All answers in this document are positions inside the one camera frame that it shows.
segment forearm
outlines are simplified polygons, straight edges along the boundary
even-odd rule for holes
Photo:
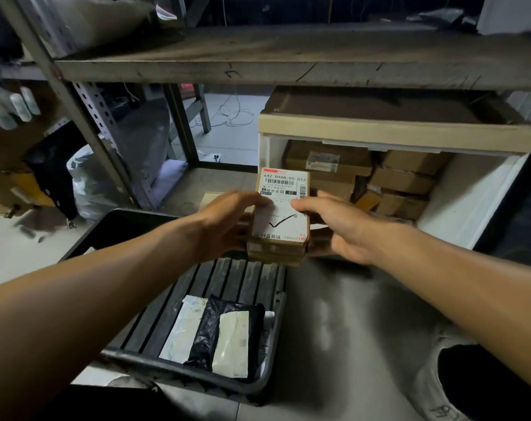
[[[196,222],[176,220],[0,285],[0,410],[16,411],[0,417],[41,407],[194,264]]]
[[[408,226],[384,228],[376,239],[375,264],[531,384],[531,268],[462,249]]]

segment black check mark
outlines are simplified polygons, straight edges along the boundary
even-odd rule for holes
[[[289,220],[291,217],[294,217],[295,215],[294,214],[291,214],[289,217],[287,218],[284,218],[283,220],[281,220],[279,223],[277,223],[276,225],[272,224],[272,223],[269,223],[271,225],[271,227],[277,227],[279,226],[281,223],[283,223],[285,220]]]

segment cardboard box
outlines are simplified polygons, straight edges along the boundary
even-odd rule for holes
[[[311,171],[310,187],[323,190],[348,201],[351,199],[355,189],[355,176]]]
[[[382,166],[435,176],[451,157],[452,154],[447,152],[434,154],[409,150],[389,150],[384,155]]]
[[[300,265],[306,255],[310,218],[290,206],[295,198],[310,195],[306,171],[263,168],[256,191],[271,204],[256,207],[250,221],[248,256],[266,263]]]
[[[355,146],[324,145],[291,140],[284,165],[292,170],[313,170],[346,176],[368,177],[373,171],[369,150]]]
[[[376,207],[382,199],[382,193],[380,188],[375,188],[374,186],[367,186],[367,190],[359,200],[355,203],[355,206],[363,211],[371,211]]]
[[[376,213],[383,216],[399,217],[404,220],[417,220],[421,217],[428,203],[427,198],[383,191],[380,203],[376,207]]]
[[[422,196],[430,193],[436,183],[437,180],[430,176],[383,167],[376,167],[369,180],[372,186]]]

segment black plastic crate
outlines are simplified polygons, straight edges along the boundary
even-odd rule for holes
[[[166,214],[116,209],[85,233],[61,261],[136,238],[169,221]],[[262,404],[273,369],[285,306],[285,266],[248,261],[247,254],[230,251],[223,257],[193,266],[137,314],[108,346],[95,364],[173,386],[205,392],[244,403]],[[199,368],[158,358],[186,295],[214,294],[244,304],[262,303],[275,312],[263,375],[253,383],[222,377]]]

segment black bag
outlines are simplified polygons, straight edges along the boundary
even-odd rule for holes
[[[250,324],[248,325],[248,377],[240,379],[248,381],[255,378],[257,369],[257,351],[262,334],[265,308],[263,304],[241,304],[233,301],[226,301],[212,295],[209,297],[203,316],[199,323],[197,334],[191,346],[190,357],[184,362],[185,365],[203,368],[212,371],[213,356],[219,340],[220,315],[231,311],[248,311]]]

